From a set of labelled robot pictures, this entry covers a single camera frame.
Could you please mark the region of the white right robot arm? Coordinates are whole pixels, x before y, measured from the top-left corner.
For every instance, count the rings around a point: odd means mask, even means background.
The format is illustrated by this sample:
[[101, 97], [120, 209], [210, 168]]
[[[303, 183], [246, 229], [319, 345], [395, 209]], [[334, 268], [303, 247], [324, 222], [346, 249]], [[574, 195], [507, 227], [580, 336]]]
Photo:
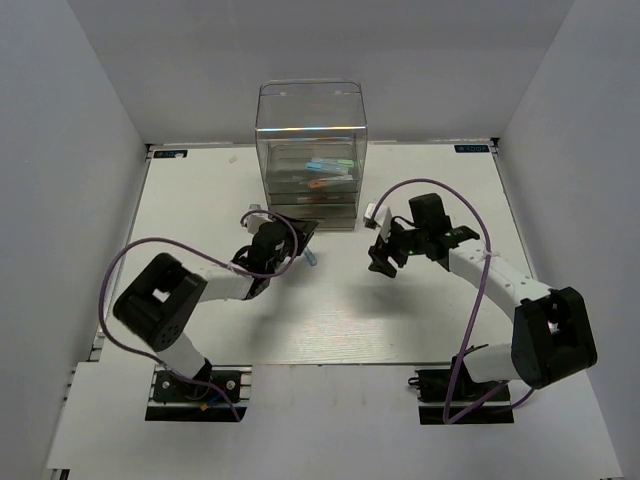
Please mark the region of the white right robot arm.
[[378, 236], [369, 269], [396, 276], [411, 256], [425, 256], [464, 279], [511, 321], [510, 342], [464, 356], [451, 374], [453, 390], [472, 399], [488, 382], [521, 380], [541, 389], [594, 366], [598, 359], [586, 304], [572, 287], [554, 289], [531, 279], [489, 252], [467, 226], [455, 227], [437, 194], [409, 202], [412, 221], [403, 227], [390, 209], [367, 205], [364, 224]]

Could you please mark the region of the clear acrylic drawer organizer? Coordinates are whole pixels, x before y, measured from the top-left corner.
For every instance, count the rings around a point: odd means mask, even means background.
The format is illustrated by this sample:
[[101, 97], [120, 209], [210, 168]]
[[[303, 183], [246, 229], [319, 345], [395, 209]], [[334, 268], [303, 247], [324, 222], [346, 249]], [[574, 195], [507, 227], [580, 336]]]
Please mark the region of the clear acrylic drawer organizer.
[[[268, 209], [315, 220], [324, 230], [355, 227], [368, 146], [361, 85], [338, 79], [274, 80], [258, 95], [255, 145]], [[310, 161], [350, 159], [346, 175], [311, 172]], [[312, 191], [308, 183], [327, 178], [349, 185]]]

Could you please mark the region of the blue cap highlighter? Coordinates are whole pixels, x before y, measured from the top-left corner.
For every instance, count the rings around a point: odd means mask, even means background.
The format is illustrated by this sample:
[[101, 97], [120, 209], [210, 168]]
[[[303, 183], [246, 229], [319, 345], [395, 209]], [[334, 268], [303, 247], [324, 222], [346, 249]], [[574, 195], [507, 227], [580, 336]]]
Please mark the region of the blue cap highlighter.
[[346, 175], [349, 167], [336, 162], [310, 161], [305, 164], [305, 169], [311, 172], [322, 172], [336, 175]]

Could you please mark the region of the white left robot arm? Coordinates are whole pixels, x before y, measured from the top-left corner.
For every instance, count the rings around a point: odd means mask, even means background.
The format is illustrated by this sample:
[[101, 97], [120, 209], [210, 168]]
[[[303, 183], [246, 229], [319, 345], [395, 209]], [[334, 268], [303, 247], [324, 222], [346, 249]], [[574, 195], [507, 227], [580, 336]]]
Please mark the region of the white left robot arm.
[[216, 300], [249, 301], [261, 295], [301, 256], [319, 223], [265, 210], [251, 210], [241, 225], [252, 235], [225, 263], [192, 247], [167, 239], [222, 268], [192, 272], [174, 256], [160, 253], [120, 294], [114, 317], [151, 351], [154, 360], [177, 377], [177, 387], [188, 398], [199, 399], [211, 387], [212, 365], [184, 332], [196, 307]]

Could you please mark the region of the green cap highlighter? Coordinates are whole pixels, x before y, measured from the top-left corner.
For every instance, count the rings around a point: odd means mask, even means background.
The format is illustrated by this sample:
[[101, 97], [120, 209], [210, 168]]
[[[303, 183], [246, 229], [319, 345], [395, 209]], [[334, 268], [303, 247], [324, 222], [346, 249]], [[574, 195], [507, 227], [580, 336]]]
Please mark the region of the green cap highlighter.
[[337, 165], [337, 166], [342, 166], [346, 168], [354, 167], [354, 161], [350, 159], [328, 158], [328, 159], [325, 159], [324, 162], [331, 165]]

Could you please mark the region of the orange cap highlighter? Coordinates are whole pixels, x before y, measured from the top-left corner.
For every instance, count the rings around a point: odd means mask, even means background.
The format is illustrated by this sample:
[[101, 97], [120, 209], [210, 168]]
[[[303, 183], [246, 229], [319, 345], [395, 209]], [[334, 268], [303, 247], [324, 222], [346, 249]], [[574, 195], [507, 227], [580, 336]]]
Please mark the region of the orange cap highlighter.
[[327, 178], [327, 179], [312, 180], [308, 183], [308, 187], [312, 191], [319, 191], [321, 189], [328, 189], [332, 187], [349, 185], [350, 183], [351, 183], [351, 180], [349, 179], [334, 177], [334, 178]]

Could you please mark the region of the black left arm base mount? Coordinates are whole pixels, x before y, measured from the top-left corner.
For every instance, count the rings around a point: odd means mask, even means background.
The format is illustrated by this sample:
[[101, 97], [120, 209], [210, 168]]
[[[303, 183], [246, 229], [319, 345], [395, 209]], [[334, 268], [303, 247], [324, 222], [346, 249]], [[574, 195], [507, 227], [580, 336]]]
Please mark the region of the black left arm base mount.
[[214, 367], [209, 382], [222, 390], [236, 413], [218, 391], [186, 384], [157, 367], [152, 377], [145, 420], [148, 422], [234, 423], [249, 406], [252, 369], [248, 366]]

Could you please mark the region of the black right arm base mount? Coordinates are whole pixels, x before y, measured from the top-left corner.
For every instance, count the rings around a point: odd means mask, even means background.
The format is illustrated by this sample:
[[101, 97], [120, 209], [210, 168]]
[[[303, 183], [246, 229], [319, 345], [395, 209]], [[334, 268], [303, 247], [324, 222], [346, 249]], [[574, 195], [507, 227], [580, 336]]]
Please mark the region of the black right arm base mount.
[[[455, 358], [450, 365], [436, 364], [419, 367], [407, 380], [409, 388], [417, 393], [420, 424], [423, 426], [443, 425], [444, 404]], [[475, 383], [465, 366], [461, 367], [454, 388], [450, 415], [455, 416], [484, 395], [490, 393], [500, 382]], [[456, 425], [498, 425], [512, 424], [514, 416], [510, 409], [511, 395], [507, 386], [456, 422]]]

